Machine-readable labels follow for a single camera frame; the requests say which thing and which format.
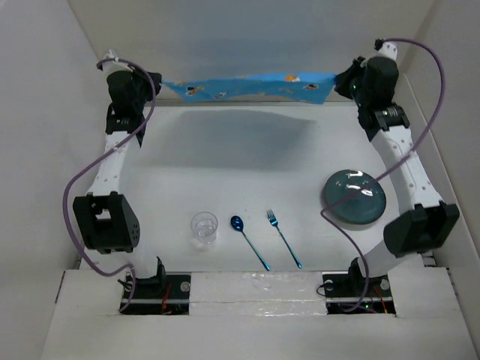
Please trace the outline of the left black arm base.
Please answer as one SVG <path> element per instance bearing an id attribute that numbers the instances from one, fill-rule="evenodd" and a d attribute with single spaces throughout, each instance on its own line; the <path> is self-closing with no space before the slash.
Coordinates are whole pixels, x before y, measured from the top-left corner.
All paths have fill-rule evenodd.
<path id="1" fill-rule="evenodd" d="M 151 277 L 137 278 L 133 292 L 132 276 L 118 280 L 124 287 L 119 312 L 124 315 L 188 315 L 191 273 L 167 272 L 160 258 Z"/>

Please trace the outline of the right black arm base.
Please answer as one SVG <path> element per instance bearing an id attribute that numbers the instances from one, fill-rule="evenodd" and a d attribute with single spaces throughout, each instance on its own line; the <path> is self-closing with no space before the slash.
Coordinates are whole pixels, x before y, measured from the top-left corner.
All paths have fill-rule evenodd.
<path id="1" fill-rule="evenodd" d="M 396 314 L 389 277 L 369 278 L 365 287 L 359 259 L 347 271 L 324 271 L 316 293 L 325 299 L 327 314 Z"/>

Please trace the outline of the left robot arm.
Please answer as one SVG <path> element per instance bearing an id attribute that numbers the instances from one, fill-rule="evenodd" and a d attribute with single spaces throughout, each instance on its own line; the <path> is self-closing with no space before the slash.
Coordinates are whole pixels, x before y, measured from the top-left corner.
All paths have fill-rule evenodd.
<path id="1" fill-rule="evenodd" d="M 131 254 L 140 242 L 140 222 L 122 193 L 125 169 L 143 143 L 145 105 L 161 90 L 159 73 L 117 70 L 106 77 L 111 103 L 106 113 L 105 152 L 97 175 L 85 196 L 73 201 L 83 244 L 107 255 Z"/>

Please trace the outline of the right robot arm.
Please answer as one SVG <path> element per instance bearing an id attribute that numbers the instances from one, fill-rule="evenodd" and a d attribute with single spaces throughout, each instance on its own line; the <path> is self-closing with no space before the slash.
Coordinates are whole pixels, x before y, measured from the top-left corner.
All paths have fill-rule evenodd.
<path id="1" fill-rule="evenodd" d="M 349 267 L 346 285 L 357 296 L 409 255 L 441 248 L 460 217 L 458 206 L 446 203 L 428 178 L 407 114 L 392 100 L 398 76 L 395 60 L 374 56 L 354 59 L 335 78 L 335 91 L 358 107 L 358 121 L 389 171 L 399 208 L 379 244 Z"/>

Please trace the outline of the blue space-print cloth placemat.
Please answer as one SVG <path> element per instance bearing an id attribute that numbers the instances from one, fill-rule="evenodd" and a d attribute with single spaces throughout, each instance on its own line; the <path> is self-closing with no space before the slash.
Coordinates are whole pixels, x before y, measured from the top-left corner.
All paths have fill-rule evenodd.
<path id="1" fill-rule="evenodd" d="M 164 81 L 163 84 L 187 102 L 225 101 L 251 95 L 323 104 L 335 86 L 335 75 L 326 72 L 266 73 L 189 82 Z"/>

